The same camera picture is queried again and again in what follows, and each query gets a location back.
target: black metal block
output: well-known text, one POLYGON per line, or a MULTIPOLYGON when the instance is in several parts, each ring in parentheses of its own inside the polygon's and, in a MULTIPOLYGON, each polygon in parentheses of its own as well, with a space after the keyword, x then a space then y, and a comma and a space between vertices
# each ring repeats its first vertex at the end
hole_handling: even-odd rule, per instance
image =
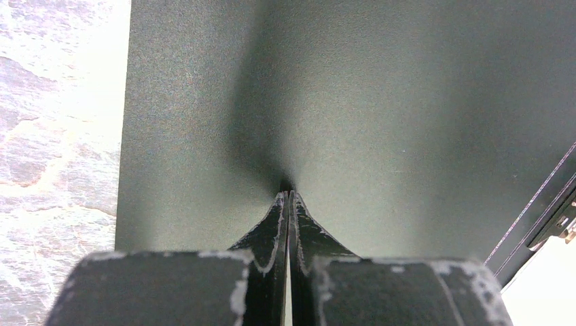
POLYGON ((242 325, 252 261, 249 251, 91 254, 46 325, 242 325))
POLYGON ((482 264, 316 257, 309 325, 502 326, 512 322, 482 264))

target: textured powder-coated surface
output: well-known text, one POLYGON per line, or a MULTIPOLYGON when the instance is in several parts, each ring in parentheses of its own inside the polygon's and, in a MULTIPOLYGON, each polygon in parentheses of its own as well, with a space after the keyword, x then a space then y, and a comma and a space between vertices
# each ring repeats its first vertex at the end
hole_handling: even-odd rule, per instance
POLYGON ((251 261, 249 251, 91 254, 46 325, 241 325, 251 261))
POLYGON ((117 248, 226 248, 287 173, 359 255, 486 258, 576 140, 574 6, 133 3, 117 248))
POLYGON ((329 258, 316 263, 310 277, 314 325, 512 326, 501 288, 481 264, 329 258))

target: metal hinge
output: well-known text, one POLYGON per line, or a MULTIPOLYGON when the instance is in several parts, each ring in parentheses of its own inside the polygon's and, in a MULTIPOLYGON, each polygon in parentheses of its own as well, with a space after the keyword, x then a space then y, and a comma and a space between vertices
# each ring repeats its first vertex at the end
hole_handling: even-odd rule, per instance
POLYGON ((551 236, 563 238, 566 243, 576 237, 576 190, 572 191, 564 204, 552 215, 528 248, 537 251, 551 236))

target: worn black paint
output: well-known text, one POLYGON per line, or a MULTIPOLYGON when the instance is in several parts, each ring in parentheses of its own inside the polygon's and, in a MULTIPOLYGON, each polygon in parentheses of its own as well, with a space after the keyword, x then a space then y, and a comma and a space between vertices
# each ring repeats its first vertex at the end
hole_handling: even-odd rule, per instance
POLYGON ((287 192, 277 194, 268 214, 229 250, 247 249, 250 265, 245 325, 280 325, 284 316, 286 279, 287 192))
POLYGON ((46 325, 233 325, 231 295, 249 262, 197 253, 86 258, 69 275, 46 325))

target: marble floor tile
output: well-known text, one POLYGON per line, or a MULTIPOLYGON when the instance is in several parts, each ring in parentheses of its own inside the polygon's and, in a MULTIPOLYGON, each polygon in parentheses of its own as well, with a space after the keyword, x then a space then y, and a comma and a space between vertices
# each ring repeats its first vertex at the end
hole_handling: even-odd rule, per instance
POLYGON ((0 0, 0 325, 114 247, 129 0, 0 0))

